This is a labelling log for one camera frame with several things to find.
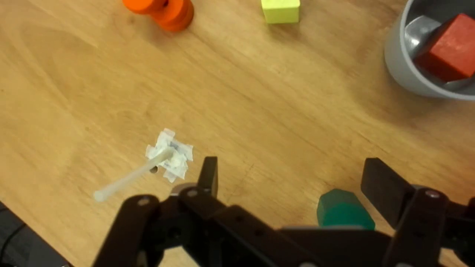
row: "red cube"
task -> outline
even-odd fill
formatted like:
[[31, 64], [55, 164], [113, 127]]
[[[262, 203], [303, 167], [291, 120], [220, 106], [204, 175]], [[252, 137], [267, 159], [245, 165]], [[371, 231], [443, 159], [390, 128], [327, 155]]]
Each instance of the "red cube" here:
[[475, 19], [459, 14], [440, 26], [435, 36], [414, 59], [442, 81], [470, 78], [475, 74]]

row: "wooden table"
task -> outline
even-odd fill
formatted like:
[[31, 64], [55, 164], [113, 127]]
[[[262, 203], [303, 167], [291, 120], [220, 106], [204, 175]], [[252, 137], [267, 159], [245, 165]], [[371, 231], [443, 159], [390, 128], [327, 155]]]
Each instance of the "wooden table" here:
[[[92, 264], [127, 197], [168, 196], [147, 174], [92, 198], [165, 127], [195, 146], [186, 181], [218, 156], [218, 198], [273, 227], [314, 225], [320, 195], [341, 188], [391, 233], [359, 190], [366, 157], [453, 201], [474, 194], [474, 104], [413, 95], [385, 69], [404, 0], [302, 0], [301, 22], [280, 26], [258, 0], [194, 5], [168, 34], [118, 0], [0, 0], [0, 201], [74, 265]], [[176, 249], [163, 265], [191, 262]]]

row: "yellow block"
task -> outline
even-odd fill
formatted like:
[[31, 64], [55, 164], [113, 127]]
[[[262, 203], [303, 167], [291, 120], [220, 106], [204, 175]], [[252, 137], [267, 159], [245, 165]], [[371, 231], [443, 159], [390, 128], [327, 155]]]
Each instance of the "yellow block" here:
[[261, 0], [267, 23], [297, 23], [300, 0]]

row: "gray bowl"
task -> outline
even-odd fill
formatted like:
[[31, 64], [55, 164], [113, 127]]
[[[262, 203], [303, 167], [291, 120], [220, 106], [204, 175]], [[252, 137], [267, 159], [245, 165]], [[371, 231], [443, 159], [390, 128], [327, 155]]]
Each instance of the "gray bowl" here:
[[475, 78], [444, 83], [414, 65], [412, 58], [441, 24], [459, 13], [475, 18], [474, 0], [409, 0], [389, 32], [384, 48], [388, 71], [402, 87], [419, 95], [475, 100]]

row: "green block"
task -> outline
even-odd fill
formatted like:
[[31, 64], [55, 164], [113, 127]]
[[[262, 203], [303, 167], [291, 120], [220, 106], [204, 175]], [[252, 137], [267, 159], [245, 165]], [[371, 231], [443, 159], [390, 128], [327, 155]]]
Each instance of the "green block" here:
[[355, 194], [333, 189], [318, 202], [319, 226], [353, 225], [374, 230], [375, 223]]
[[300, 0], [261, 0], [261, 4], [267, 23], [299, 21]]

